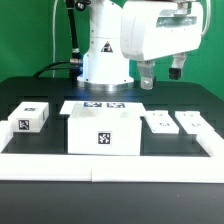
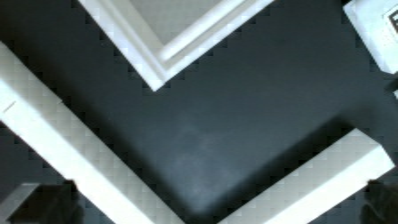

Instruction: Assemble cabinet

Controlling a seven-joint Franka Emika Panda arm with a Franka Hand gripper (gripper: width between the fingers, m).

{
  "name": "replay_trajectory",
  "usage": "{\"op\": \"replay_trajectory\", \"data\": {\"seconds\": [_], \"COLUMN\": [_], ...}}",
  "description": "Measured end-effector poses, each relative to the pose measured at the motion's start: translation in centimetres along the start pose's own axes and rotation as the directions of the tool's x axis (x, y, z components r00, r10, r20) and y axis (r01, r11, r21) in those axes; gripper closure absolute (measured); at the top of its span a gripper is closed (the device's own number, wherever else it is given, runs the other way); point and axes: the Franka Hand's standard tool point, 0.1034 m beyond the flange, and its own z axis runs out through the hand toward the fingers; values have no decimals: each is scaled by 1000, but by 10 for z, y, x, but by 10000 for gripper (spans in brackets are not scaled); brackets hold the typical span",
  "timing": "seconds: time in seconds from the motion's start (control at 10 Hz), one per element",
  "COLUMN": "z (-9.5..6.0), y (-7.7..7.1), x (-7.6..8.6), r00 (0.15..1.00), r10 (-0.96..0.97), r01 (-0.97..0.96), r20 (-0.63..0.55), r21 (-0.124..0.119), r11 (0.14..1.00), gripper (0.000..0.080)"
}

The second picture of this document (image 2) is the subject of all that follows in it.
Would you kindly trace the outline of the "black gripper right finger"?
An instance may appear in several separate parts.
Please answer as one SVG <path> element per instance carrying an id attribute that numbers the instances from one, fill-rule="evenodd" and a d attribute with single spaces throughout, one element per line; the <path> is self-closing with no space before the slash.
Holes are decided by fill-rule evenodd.
<path id="1" fill-rule="evenodd" d="M 398 184 L 368 182 L 366 204 L 360 210 L 360 224 L 398 224 Z"/>

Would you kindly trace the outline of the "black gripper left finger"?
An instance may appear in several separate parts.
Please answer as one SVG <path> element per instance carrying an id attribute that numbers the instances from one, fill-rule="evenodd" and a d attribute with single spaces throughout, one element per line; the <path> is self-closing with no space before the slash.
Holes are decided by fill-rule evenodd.
<path id="1" fill-rule="evenodd" d="M 0 224 L 83 224 L 74 182 L 23 183 L 0 202 Z"/>

